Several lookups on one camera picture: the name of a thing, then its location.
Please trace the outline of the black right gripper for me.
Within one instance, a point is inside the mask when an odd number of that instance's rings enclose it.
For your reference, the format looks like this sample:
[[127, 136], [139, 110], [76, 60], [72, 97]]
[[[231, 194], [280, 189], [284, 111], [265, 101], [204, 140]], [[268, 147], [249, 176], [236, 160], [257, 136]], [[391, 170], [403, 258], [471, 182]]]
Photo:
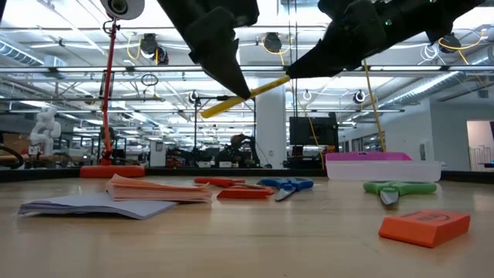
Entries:
[[288, 67], [292, 79], [336, 76], [402, 40], [402, 0], [319, 0], [331, 18], [322, 39]]

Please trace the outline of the red eraser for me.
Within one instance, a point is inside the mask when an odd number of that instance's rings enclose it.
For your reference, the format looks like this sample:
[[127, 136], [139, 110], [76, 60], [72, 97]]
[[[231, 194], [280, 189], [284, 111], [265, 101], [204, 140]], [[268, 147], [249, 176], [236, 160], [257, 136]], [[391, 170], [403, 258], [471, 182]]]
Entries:
[[269, 188], [227, 188], [218, 193], [218, 199], [266, 199], [273, 194]]

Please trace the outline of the pink sticky note pad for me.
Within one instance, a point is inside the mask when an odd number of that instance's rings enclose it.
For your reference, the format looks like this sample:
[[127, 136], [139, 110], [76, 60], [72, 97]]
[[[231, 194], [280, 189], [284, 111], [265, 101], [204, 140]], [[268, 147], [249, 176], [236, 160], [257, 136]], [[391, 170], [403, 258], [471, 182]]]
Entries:
[[106, 191], [114, 201], [211, 202], [208, 184], [193, 187], [160, 185], [114, 175], [106, 183]]

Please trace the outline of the green-handled scissors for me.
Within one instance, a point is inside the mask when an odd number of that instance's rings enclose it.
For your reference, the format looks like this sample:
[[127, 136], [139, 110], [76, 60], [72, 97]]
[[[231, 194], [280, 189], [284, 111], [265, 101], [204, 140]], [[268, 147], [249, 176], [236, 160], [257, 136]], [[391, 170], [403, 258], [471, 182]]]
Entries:
[[434, 182], [421, 181], [367, 181], [363, 183], [365, 192], [377, 195], [384, 206], [396, 205], [399, 198], [404, 195], [435, 193], [437, 187]]

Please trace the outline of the black metal table frame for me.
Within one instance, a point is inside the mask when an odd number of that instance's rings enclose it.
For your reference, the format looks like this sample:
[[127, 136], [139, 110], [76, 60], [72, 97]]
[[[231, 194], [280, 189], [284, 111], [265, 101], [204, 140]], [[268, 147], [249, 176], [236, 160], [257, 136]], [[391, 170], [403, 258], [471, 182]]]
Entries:
[[[296, 170], [275, 170], [275, 169], [220, 169], [220, 168], [147, 168], [146, 176], [190, 176], [190, 177], [323, 177], [327, 174], [323, 170], [316, 169], [296, 169]], [[64, 169], [22, 169], [22, 170], [0, 170], [0, 183], [16, 181], [34, 181], [57, 178], [78, 178], [80, 170], [78, 168]], [[474, 171], [443, 171], [441, 181], [457, 181], [475, 184], [494, 185], [494, 172], [474, 172]]]

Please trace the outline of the blue-handled scissors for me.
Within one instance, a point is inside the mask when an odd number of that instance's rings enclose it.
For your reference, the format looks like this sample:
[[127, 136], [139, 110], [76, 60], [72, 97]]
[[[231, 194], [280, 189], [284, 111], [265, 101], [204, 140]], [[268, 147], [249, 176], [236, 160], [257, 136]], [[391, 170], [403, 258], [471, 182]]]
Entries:
[[311, 189], [314, 181], [308, 178], [263, 178], [257, 182], [257, 185], [277, 188], [275, 201], [281, 202], [295, 192]]

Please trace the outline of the clear pencil box pink lid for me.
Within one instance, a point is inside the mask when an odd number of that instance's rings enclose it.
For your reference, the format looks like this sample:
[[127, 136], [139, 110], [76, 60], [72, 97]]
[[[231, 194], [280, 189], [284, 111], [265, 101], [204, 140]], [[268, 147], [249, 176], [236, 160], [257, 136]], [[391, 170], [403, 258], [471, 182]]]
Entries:
[[423, 181], [441, 178], [438, 161], [412, 160], [402, 152], [348, 152], [326, 154], [329, 179], [340, 181]]

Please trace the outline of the yellow pencil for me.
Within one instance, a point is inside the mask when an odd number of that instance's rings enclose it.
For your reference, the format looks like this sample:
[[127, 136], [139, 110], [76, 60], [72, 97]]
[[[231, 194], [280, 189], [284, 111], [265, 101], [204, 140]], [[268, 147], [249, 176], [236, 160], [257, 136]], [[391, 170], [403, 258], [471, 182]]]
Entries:
[[[250, 96], [248, 97], [248, 100], [249, 99], [252, 99], [252, 98], [255, 98], [269, 90], [272, 90], [274, 88], [277, 88], [278, 86], [281, 86], [285, 83], [288, 83], [290, 81], [290, 77], [289, 76], [283, 76], [277, 80], [274, 80], [270, 83], [267, 83], [263, 86], [260, 86], [258, 88], [255, 88], [254, 90], [251, 91], [250, 93]], [[228, 100], [225, 100], [213, 107], [210, 107], [204, 111], [201, 112], [201, 116], [204, 117], [204, 118], [209, 118], [209, 117], [213, 117], [213, 116], [216, 116], [218, 114], [221, 114], [229, 109], [231, 109], [232, 107], [242, 103], [242, 102], [245, 102], [245, 99], [241, 98], [241, 97], [234, 97], [234, 98], [231, 98], [231, 99], [228, 99]]]

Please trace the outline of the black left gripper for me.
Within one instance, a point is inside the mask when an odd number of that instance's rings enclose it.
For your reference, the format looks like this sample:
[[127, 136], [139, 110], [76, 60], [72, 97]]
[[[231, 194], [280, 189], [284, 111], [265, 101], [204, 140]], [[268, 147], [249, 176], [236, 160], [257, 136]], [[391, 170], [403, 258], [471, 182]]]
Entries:
[[235, 28], [257, 23], [256, 0], [157, 0], [191, 52], [191, 60], [243, 100], [250, 90], [236, 59]]

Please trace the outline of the black metal stand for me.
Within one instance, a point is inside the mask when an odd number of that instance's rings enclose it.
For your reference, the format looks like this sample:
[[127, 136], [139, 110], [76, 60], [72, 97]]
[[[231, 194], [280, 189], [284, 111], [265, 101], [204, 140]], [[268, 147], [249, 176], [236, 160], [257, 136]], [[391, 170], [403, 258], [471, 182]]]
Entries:
[[[189, 97], [190, 101], [192, 102], [192, 104], [194, 106], [194, 147], [192, 149], [192, 154], [193, 154], [193, 161], [195, 164], [198, 164], [198, 159], [201, 157], [198, 154], [198, 131], [199, 131], [198, 113], [200, 112], [200, 109], [202, 108], [201, 101], [206, 100], [206, 102], [208, 102], [209, 100], [219, 100], [222, 102], [222, 101], [225, 101], [225, 100], [228, 100], [231, 98], [234, 98], [234, 97], [230, 97], [227, 95], [222, 95], [222, 96], [217, 96], [217, 97], [198, 97], [198, 96], [194, 97], [193, 94]], [[231, 162], [227, 158], [226, 153], [224, 151], [225, 147], [227, 145], [230, 145], [230, 139], [229, 139], [229, 143], [226, 144], [222, 150], [220, 150], [217, 154], [211, 156], [215, 160], [215, 166], [217, 168], [221, 167], [222, 162], [227, 162], [227, 161]], [[241, 151], [245, 152], [247, 155], [251, 154], [250, 149], [249, 149], [247, 144], [241, 148]]]

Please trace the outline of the white building column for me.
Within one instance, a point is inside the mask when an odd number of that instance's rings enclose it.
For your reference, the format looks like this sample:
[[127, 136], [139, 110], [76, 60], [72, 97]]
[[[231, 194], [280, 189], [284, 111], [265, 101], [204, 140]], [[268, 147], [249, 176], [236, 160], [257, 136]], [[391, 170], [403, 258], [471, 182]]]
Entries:
[[255, 98], [255, 143], [262, 165], [283, 169], [286, 160], [286, 86]]

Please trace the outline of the red-handled scissors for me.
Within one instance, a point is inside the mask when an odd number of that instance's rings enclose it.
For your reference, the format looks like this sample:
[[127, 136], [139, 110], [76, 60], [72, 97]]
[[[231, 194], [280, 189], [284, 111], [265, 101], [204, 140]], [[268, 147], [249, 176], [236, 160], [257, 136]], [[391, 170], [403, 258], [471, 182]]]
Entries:
[[234, 184], [247, 184], [243, 179], [204, 177], [194, 180], [195, 186], [214, 185], [222, 188], [231, 188]]

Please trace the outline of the black monitor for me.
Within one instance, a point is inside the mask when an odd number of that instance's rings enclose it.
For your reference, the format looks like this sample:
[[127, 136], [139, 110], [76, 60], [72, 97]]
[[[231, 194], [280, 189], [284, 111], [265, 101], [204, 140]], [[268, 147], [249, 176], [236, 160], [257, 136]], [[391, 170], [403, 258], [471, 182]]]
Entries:
[[289, 142], [291, 145], [337, 146], [337, 116], [328, 113], [325, 117], [291, 117], [289, 119]]

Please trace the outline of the red desk lamp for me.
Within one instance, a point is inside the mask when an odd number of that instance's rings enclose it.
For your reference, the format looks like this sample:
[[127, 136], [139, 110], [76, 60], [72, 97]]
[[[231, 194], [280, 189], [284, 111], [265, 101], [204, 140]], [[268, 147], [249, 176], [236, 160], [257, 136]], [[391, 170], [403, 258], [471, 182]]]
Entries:
[[103, 96], [101, 111], [103, 117], [103, 126], [101, 138], [103, 139], [104, 148], [101, 153], [98, 165], [83, 166], [80, 169], [81, 178], [112, 178], [114, 175], [120, 175], [127, 178], [144, 177], [145, 169], [140, 165], [115, 165], [113, 163], [113, 139], [111, 138], [108, 104], [110, 100], [110, 89], [113, 85], [113, 54], [117, 37], [117, 31], [120, 26], [119, 20], [132, 20], [138, 18], [144, 11], [144, 0], [100, 0], [105, 8], [110, 20], [103, 24], [103, 30], [110, 36], [109, 53], [107, 66], [103, 71]]

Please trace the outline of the person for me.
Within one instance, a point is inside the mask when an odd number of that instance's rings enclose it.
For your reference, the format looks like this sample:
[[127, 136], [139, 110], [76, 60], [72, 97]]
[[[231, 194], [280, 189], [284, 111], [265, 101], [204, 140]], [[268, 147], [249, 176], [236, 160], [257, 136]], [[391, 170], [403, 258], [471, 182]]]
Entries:
[[[248, 145], [251, 154], [247, 155], [241, 151], [244, 145]], [[237, 163], [240, 168], [256, 168], [259, 164], [259, 157], [255, 149], [255, 138], [244, 134], [233, 135], [230, 139], [230, 145], [224, 149], [227, 158], [232, 163]]]

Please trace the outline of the orange eraser black print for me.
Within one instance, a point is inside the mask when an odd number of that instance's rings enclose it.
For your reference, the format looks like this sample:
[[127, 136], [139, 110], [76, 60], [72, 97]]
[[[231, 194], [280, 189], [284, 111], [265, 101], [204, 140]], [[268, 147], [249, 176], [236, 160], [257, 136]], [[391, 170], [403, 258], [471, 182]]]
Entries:
[[465, 213], [421, 210], [386, 217], [379, 229], [382, 238], [435, 248], [466, 234], [471, 216]]

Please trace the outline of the lavender sticky note pad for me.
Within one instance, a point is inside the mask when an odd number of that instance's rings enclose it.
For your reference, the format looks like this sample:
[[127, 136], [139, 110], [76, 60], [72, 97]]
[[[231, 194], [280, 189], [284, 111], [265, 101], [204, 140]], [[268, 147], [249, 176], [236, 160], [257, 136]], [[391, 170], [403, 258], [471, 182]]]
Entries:
[[126, 216], [131, 219], [145, 220], [172, 209], [177, 202], [164, 201], [114, 201], [106, 193], [87, 195], [67, 195], [62, 197], [44, 198], [20, 205], [18, 214], [31, 213], [49, 215], [109, 213]]

